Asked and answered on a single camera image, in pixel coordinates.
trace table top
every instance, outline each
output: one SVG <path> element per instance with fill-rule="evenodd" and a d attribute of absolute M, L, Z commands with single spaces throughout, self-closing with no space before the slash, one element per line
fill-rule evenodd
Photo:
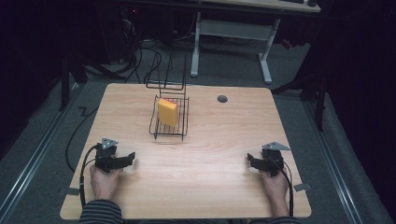
<path fill-rule="evenodd" d="M 203 2 L 209 3 L 220 3 L 220 4 L 230 4 L 230 5 L 240 5 L 245 7 L 268 7 L 274 9 L 282 10 L 292 10 L 301 12 L 320 12 L 320 7 L 318 5 L 310 7 L 307 4 L 307 0 L 304 3 L 291 3 L 280 0 L 201 0 Z"/>
<path fill-rule="evenodd" d="M 271 92 L 265 88 L 187 86 L 190 99 L 187 135 L 149 133 L 156 89 L 110 84 L 93 122 L 70 188 L 78 189 L 83 158 L 102 137 L 118 140 L 118 156 L 135 152 L 124 168 L 114 201 L 126 219 L 270 217 L 271 208 L 247 154 L 261 157 L 262 145 L 288 146 Z M 225 95 L 227 103 L 218 102 Z M 291 151 L 282 151 L 293 185 L 301 184 Z M 87 202 L 93 199 L 85 170 Z M 79 196 L 67 195 L 64 219 L 79 219 Z M 305 192 L 294 192 L 294 215 L 308 217 Z"/>

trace yellow sponge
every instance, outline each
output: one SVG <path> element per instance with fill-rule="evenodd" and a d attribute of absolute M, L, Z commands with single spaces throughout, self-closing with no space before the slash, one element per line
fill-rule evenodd
<path fill-rule="evenodd" d="M 162 123 L 175 126 L 177 124 L 177 104 L 163 98 L 158 100 L 158 117 Z"/>

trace wire basket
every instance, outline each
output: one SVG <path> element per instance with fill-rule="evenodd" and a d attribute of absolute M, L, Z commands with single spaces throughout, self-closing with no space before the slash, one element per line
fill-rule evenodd
<path fill-rule="evenodd" d="M 147 82 L 146 87 L 150 89 L 158 89 L 159 95 L 156 95 L 154 98 L 154 106 L 152 111 L 152 117 L 149 124 L 149 133 L 154 135 L 154 138 L 157 139 L 159 135 L 167 135 L 167 136 L 180 136 L 181 140 L 184 139 L 184 136 L 187 135 L 188 124 L 189 124 L 189 104 L 190 98 L 186 96 L 186 58 L 184 56 L 184 65 L 183 71 L 181 75 L 181 82 L 177 83 L 175 81 L 171 81 L 171 77 L 173 69 L 173 61 L 172 55 L 169 57 L 169 62 L 166 69 L 166 75 L 162 79 L 160 76 L 159 65 L 161 63 L 160 57 L 158 54 L 154 56 L 153 63 L 150 69 L 150 72 L 147 74 Z M 157 78 L 153 78 L 153 72 L 156 71 Z M 157 102 L 159 99 L 165 98 L 168 101 L 171 101 L 177 104 L 177 124 L 175 126 L 171 126 L 165 123 L 162 123 L 159 119 L 158 105 Z"/>

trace black controller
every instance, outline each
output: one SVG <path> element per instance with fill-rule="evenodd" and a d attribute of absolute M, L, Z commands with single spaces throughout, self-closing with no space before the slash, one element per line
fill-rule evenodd
<path fill-rule="evenodd" d="M 115 158 L 116 146 L 106 149 L 99 148 L 96 150 L 95 166 L 106 173 L 110 170 L 120 169 L 132 165 L 134 161 L 134 152 L 127 157 Z"/>
<path fill-rule="evenodd" d="M 254 158 L 247 154 L 250 166 L 264 172 L 270 172 L 271 176 L 277 175 L 280 169 L 283 169 L 283 157 L 279 150 L 262 149 L 262 160 Z"/>

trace hand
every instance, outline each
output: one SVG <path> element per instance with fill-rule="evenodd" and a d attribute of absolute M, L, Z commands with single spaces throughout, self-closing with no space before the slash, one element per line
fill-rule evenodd
<path fill-rule="evenodd" d="M 273 217 L 288 217 L 289 210 L 286 204 L 286 192 L 289 184 L 286 177 L 279 171 L 277 175 L 272 176 L 269 172 L 260 171 L 264 190 L 270 199 Z"/>
<path fill-rule="evenodd" d="M 119 176 L 122 169 L 112 170 L 110 173 L 105 173 L 95 165 L 90 167 L 91 171 L 91 186 L 95 194 L 95 199 L 110 200 L 116 192 L 119 183 Z"/>

